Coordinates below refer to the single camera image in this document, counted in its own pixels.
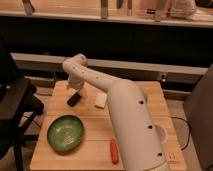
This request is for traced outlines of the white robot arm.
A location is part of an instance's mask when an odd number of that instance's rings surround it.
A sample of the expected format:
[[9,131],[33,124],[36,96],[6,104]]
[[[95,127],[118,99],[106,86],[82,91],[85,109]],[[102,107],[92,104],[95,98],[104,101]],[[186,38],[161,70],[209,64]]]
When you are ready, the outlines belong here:
[[147,107],[144,91],[133,81],[87,67],[83,54],[65,59],[68,87],[84,82],[107,94],[107,105],[125,171],[171,171]]

